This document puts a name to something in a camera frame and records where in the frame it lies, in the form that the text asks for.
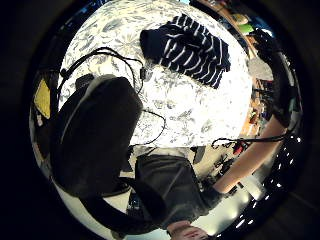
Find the yellow object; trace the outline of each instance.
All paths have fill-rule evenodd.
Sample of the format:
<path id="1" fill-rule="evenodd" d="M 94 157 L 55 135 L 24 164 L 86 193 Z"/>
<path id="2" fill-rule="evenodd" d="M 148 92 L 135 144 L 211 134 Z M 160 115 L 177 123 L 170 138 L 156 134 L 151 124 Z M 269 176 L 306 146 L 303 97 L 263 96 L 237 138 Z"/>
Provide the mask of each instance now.
<path id="1" fill-rule="evenodd" d="M 232 14 L 232 17 L 237 25 L 247 24 L 249 22 L 248 18 L 242 14 Z"/>
<path id="2" fill-rule="evenodd" d="M 47 119 L 50 118 L 50 89 L 44 79 L 41 79 L 33 100 L 36 108 Z"/>

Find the bag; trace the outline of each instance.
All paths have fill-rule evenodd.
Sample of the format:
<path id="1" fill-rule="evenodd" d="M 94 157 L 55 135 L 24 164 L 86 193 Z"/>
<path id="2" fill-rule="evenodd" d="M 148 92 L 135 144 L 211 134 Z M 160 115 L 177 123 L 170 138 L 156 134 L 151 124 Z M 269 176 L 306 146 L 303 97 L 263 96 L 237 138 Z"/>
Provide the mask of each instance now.
<path id="1" fill-rule="evenodd" d="M 142 103 L 126 78 L 102 76 L 71 95 L 54 119 L 51 139 L 55 183 L 78 197 L 98 222 L 128 234 L 154 230 L 165 214 L 162 198 L 148 185 L 118 177 L 141 112 Z M 152 221 L 130 217 L 103 200 L 119 181 L 135 189 Z"/>

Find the table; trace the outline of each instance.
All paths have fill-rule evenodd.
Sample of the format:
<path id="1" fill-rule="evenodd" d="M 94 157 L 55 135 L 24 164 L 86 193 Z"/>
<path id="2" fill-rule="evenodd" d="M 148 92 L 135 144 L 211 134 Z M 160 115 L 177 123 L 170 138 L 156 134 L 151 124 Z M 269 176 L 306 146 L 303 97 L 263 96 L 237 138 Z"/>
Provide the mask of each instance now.
<path id="1" fill-rule="evenodd" d="M 203 86 L 143 57 L 139 42 L 141 30 L 159 28 L 182 13 L 229 44 L 231 69 L 223 74 L 218 89 Z M 165 117 L 167 121 L 164 132 L 149 146 L 204 146 L 220 137 L 238 137 L 246 119 L 252 90 L 252 78 L 246 65 L 248 59 L 236 39 L 210 16 L 175 0 L 110 1 L 78 30 L 67 49 L 62 68 L 68 68 L 81 56 L 102 46 L 109 46 L 123 56 L 140 59 L 148 69 L 139 97 L 144 109 Z M 136 62 L 130 64 L 138 76 L 141 65 Z M 95 56 L 82 64 L 66 82 L 60 107 L 75 91 L 75 80 L 87 73 L 124 76 L 133 83 L 131 72 L 123 62 L 113 57 Z M 161 118 L 143 112 L 131 144 L 153 140 L 162 127 Z"/>

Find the cord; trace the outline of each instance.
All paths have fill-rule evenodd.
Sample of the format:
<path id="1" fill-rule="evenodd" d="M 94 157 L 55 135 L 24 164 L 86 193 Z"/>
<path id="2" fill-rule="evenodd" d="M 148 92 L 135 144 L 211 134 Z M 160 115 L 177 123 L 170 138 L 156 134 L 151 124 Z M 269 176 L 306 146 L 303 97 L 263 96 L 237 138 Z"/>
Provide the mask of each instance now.
<path id="1" fill-rule="evenodd" d="M 110 47 L 100 47 L 97 48 L 95 50 L 93 50 L 92 52 L 82 56 L 81 58 L 79 58 L 77 61 L 75 61 L 68 70 L 66 69 L 62 69 L 60 72 L 60 75 L 63 77 L 61 84 L 59 85 L 58 89 L 57 89 L 57 101 L 59 101 L 60 96 L 61 96 L 61 90 L 63 85 L 65 84 L 65 82 L 70 78 L 70 76 L 72 75 L 72 73 L 84 62 L 86 61 L 88 58 L 92 57 L 92 56 L 96 56 L 96 55 L 107 55 L 107 56 L 112 56 L 112 57 L 116 57 L 118 59 L 120 59 L 121 61 L 123 61 L 129 68 L 130 71 L 132 73 L 132 78 L 133 78 L 133 87 L 135 88 L 135 84 L 136 84 L 136 78 L 135 78 L 135 74 L 134 71 L 132 69 L 132 66 L 126 61 L 126 60 L 130 60 L 130 61 L 136 61 L 139 62 L 141 64 L 141 69 L 140 69 L 140 79 L 141 79 L 141 87 L 138 90 L 137 94 L 140 94 L 142 88 L 143 88 L 143 80 L 146 78 L 146 69 L 143 66 L 143 63 L 139 60 L 139 59 L 135 59 L 135 58 L 127 58 L 124 57 L 122 55 L 120 55 L 117 51 L 113 50 Z"/>
<path id="2" fill-rule="evenodd" d="M 218 138 L 214 140 L 211 144 L 211 147 L 214 146 L 214 144 L 219 140 L 226 140 L 229 142 L 245 142 L 245 143 L 252 143 L 252 142 L 279 142 L 282 141 L 288 137 L 290 137 L 291 133 L 296 128 L 297 123 L 293 126 L 292 129 L 288 129 L 285 134 L 273 136 L 273 137 L 267 137 L 267 138 L 237 138 L 237 139 L 230 139 L 230 138 Z"/>
<path id="3" fill-rule="evenodd" d="M 165 119 L 163 116 L 161 116 L 161 115 L 159 115 L 159 114 L 157 114 L 157 113 L 151 112 L 151 111 L 149 111 L 149 110 L 142 110 L 142 111 L 143 111 L 143 112 L 150 113 L 150 114 L 153 114 L 153 115 L 155 115 L 155 116 L 157 116 L 157 117 L 162 118 L 162 119 L 163 119 L 163 127 L 162 127 L 162 130 L 161 130 L 160 134 L 159 134 L 155 139 L 153 139 L 153 140 L 151 140 L 151 141 L 148 141 L 148 142 L 145 142 L 145 143 L 137 143 L 137 144 L 134 144 L 134 145 L 131 146 L 131 148 L 133 148 L 134 146 L 137 146 L 137 145 L 147 145 L 147 144 L 149 144 L 149 143 L 153 143 L 154 141 L 156 141 L 156 140 L 161 136 L 161 134 L 163 133 L 163 131 L 164 131 L 164 129 L 166 128 L 166 125 L 167 125 L 166 119 Z"/>

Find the folded clothing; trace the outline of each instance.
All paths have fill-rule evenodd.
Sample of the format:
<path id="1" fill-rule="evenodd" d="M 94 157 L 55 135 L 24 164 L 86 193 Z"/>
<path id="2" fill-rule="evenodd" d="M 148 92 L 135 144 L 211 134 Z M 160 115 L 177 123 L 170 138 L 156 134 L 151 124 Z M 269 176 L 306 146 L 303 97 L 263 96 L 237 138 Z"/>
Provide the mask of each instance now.
<path id="1" fill-rule="evenodd" d="M 230 70 L 228 44 L 185 14 L 158 29 L 143 30 L 140 44 L 145 58 L 218 88 Z"/>

